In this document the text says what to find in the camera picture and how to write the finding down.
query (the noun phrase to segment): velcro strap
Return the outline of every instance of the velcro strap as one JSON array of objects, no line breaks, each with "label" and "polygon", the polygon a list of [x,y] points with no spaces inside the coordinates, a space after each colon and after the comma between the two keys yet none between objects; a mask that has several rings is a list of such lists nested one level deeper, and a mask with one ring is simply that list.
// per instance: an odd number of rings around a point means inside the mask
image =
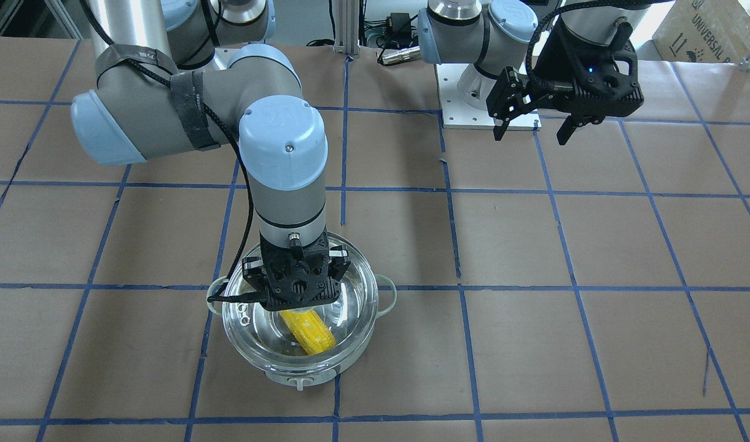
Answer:
[{"label": "velcro strap", "polygon": [[197,150],[219,147],[208,131],[208,120],[203,109],[203,74],[183,72],[170,77],[173,108],[178,112],[187,138]]},{"label": "velcro strap", "polygon": [[99,78],[103,73],[127,60],[154,65],[171,76],[178,72],[175,61],[161,50],[138,45],[114,44],[106,48],[96,59],[96,86],[99,86]]}]

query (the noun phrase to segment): light blue joint cap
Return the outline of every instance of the light blue joint cap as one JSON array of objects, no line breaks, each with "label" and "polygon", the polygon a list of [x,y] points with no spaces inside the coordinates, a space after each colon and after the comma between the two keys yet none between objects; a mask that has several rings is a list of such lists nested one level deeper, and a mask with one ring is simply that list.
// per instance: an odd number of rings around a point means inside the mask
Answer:
[{"label": "light blue joint cap", "polygon": [[255,101],[239,123],[249,175],[274,190],[298,190],[323,173],[328,141],[318,110],[292,95]]},{"label": "light blue joint cap", "polygon": [[273,60],[279,64],[282,64],[285,68],[290,69],[290,72],[293,72],[295,79],[299,81],[299,86],[301,87],[301,79],[299,78],[299,74],[295,73],[295,69],[290,63],[290,60],[288,60],[287,55],[283,54],[282,51],[278,50],[278,48],[274,48],[272,45],[266,45],[263,43],[251,43],[245,45],[245,47],[240,48],[239,50],[235,51],[234,54],[232,54],[230,61],[228,61],[228,69],[232,68],[232,65],[234,65],[235,62],[239,61],[242,58],[247,58],[248,56],[268,58],[269,60]]},{"label": "light blue joint cap", "polygon": [[162,14],[165,16],[165,28],[168,33],[189,20],[198,3],[200,0],[162,0]]},{"label": "light blue joint cap", "polygon": [[492,0],[490,16],[513,39],[527,43],[538,27],[536,13],[520,0]]},{"label": "light blue joint cap", "polygon": [[72,100],[72,126],[85,153],[100,165],[144,163],[145,158],[96,95],[81,93]]},{"label": "light blue joint cap", "polygon": [[418,29],[421,59],[429,64],[440,64],[440,52],[437,50],[437,42],[434,41],[434,31],[426,8],[419,10]]},{"label": "light blue joint cap", "polygon": [[268,10],[268,23],[265,25],[265,35],[263,36],[263,40],[270,39],[274,36],[274,33],[276,32],[276,9],[274,9],[274,0],[268,0],[266,2],[266,7]]}]

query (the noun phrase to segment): white mounting plate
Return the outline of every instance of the white mounting plate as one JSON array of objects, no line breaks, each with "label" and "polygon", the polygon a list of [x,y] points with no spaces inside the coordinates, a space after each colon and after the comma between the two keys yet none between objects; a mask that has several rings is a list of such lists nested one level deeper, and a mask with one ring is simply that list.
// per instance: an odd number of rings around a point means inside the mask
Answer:
[{"label": "white mounting plate", "polygon": [[[495,119],[486,111],[476,109],[465,103],[456,89],[459,77],[462,76],[467,64],[445,63],[437,64],[437,91],[443,109],[443,126],[449,129],[492,129]],[[509,131],[532,131],[541,128],[538,112],[520,115],[510,121]]]}]

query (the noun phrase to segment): corn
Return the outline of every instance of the corn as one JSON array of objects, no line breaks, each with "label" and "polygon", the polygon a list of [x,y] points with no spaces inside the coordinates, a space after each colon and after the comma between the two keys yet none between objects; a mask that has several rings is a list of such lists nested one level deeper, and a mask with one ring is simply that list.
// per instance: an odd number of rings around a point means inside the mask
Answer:
[{"label": "corn", "polygon": [[316,311],[281,310],[279,316],[307,355],[325,352],[336,345],[336,339]]}]

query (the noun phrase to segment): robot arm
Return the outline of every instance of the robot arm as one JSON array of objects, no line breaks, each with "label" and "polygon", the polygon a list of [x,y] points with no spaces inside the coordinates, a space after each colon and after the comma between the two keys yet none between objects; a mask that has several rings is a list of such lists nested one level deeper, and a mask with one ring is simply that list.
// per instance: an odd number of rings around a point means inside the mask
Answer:
[{"label": "robot arm", "polygon": [[220,45],[270,39],[276,27],[273,0],[161,0],[161,3],[170,50],[181,69],[209,64],[214,59],[215,47]]},{"label": "robot arm", "polygon": [[503,137],[510,120],[534,109],[570,114],[557,134],[560,145],[577,128],[600,124],[606,117],[627,117],[639,109],[644,97],[638,59],[628,41],[631,23],[639,22],[650,4],[666,1],[569,0],[544,17],[538,29],[560,15],[535,68],[531,54],[537,33],[525,59],[527,75],[518,73],[516,65],[506,68],[487,97],[490,117],[503,122],[495,126],[495,138]]},{"label": "robot arm", "polygon": [[349,261],[327,241],[324,124],[290,61],[251,44],[223,71],[178,73],[159,8],[158,0],[91,3],[110,37],[95,41],[96,90],[72,102],[80,143],[103,165],[238,145],[262,256],[243,264],[257,292],[223,300],[274,311],[333,302]]},{"label": "robot arm", "polygon": [[[384,59],[395,64],[422,58],[432,64],[470,63],[459,80],[468,104],[495,118],[501,140],[509,122],[536,109],[568,112],[558,132],[565,145],[574,130],[606,117],[627,117],[644,98],[633,27],[652,3],[669,0],[568,0],[541,22],[519,0],[430,0],[418,15],[416,48]],[[533,47],[556,17],[532,67]],[[526,63],[527,75],[518,72]]]}]

